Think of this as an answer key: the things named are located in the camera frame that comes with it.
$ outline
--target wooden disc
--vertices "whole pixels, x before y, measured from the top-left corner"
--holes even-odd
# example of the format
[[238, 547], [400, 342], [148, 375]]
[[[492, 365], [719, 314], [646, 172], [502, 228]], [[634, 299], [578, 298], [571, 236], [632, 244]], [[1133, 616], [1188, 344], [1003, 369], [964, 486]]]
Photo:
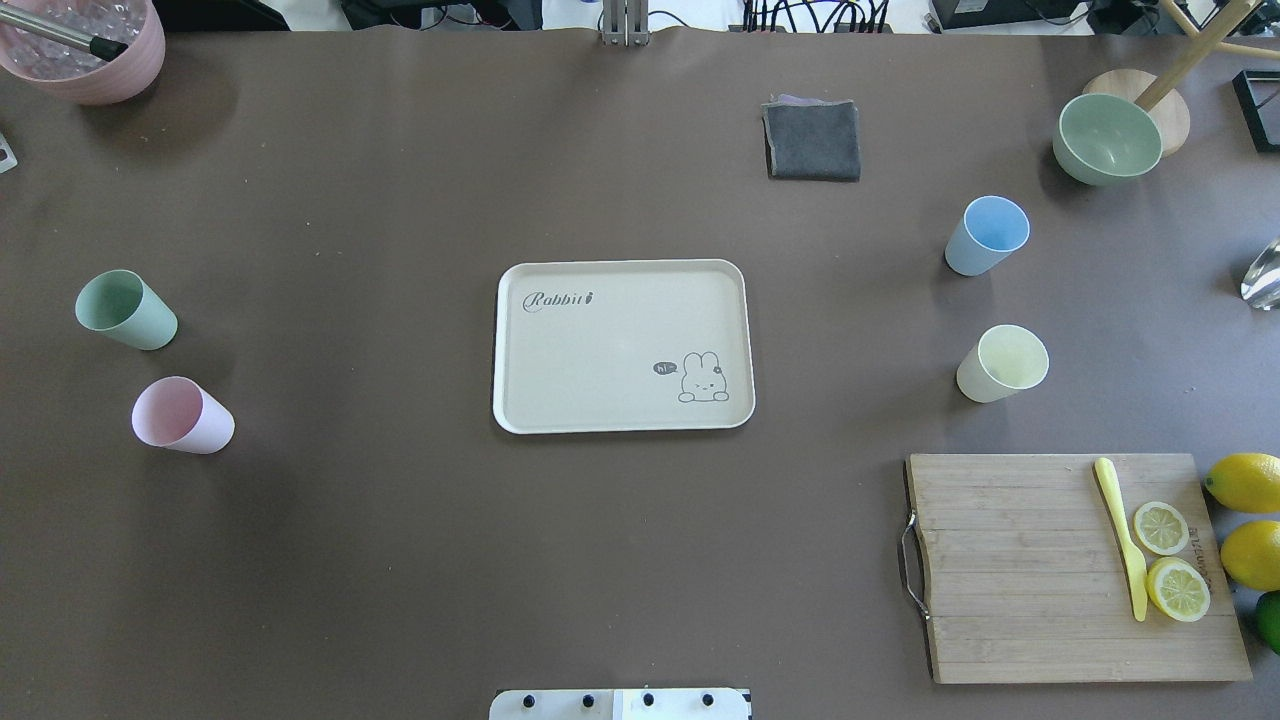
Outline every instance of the wooden disc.
[[[1133, 101], [1153, 82], [1156, 82], [1156, 76], [1142, 70], [1111, 70], [1089, 81], [1089, 85], [1084, 86], [1084, 92], [1105, 92]], [[1156, 127], [1160, 128], [1160, 140], [1165, 146], [1164, 152], [1160, 154], [1161, 158], [1176, 152], [1192, 132], [1192, 113], [1176, 90], [1169, 91], [1169, 95], [1151, 109], [1151, 119], [1156, 120]]]

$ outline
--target knife blade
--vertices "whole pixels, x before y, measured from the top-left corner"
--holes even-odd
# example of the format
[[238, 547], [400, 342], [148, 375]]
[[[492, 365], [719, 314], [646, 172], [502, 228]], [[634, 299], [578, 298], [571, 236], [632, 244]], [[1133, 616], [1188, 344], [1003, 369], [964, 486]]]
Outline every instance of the knife blade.
[[1125, 520], [1124, 498], [1120, 496], [1120, 478], [1116, 475], [1115, 464], [1110, 457], [1098, 457], [1093, 462], [1093, 471], [1098, 477], [1102, 500], [1107, 503], [1111, 525], [1115, 527], [1116, 539], [1120, 542], [1120, 557], [1124, 560], [1125, 575], [1129, 577], [1133, 619], [1142, 623], [1147, 619], [1147, 557], [1129, 537], [1129, 523]]

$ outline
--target gray cloth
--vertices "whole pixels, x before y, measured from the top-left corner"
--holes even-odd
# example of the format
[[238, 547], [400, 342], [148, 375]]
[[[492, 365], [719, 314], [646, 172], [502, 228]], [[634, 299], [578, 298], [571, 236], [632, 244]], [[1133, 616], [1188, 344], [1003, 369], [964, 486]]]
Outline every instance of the gray cloth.
[[782, 95], [763, 108], [772, 177], [847, 182], [861, 177], [852, 100], [826, 102]]

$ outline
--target lime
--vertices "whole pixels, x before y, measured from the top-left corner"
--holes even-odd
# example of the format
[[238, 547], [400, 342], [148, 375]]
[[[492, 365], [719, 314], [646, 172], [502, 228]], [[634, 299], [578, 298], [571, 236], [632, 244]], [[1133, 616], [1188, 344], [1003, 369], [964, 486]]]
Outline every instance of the lime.
[[1222, 542], [1222, 568], [1247, 588], [1280, 591], [1280, 521], [1254, 520]]
[[1161, 612], [1183, 623], [1194, 623], [1208, 612], [1208, 584], [1179, 557], [1161, 557], [1151, 564], [1147, 597]]
[[1236, 452], [1217, 461], [1204, 489], [1238, 512], [1280, 512], [1280, 457]]
[[1280, 592], [1262, 593], [1258, 598], [1258, 610], [1254, 615], [1258, 623], [1258, 634], [1262, 641], [1271, 646], [1276, 655], [1280, 655]]
[[1187, 519], [1165, 502], [1148, 502], [1139, 507], [1133, 514], [1133, 529], [1138, 542], [1156, 555], [1176, 555], [1190, 539]]

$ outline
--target whole lemon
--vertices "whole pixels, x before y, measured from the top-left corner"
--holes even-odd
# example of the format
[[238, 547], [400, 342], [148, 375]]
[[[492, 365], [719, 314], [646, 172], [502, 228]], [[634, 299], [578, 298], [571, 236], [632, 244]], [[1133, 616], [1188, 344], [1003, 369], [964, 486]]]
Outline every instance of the whole lemon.
[[1238, 512], [1280, 512], [1280, 457], [1261, 452], [1228, 455], [1210, 469], [1204, 489]]
[[1254, 618], [1258, 623], [1258, 634], [1276, 655], [1280, 655], [1280, 592], [1263, 593], [1258, 598]]
[[1280, 591], [1280, 521], [1254, 520], [1222, 542], [1222, 568], [1244, 587]]

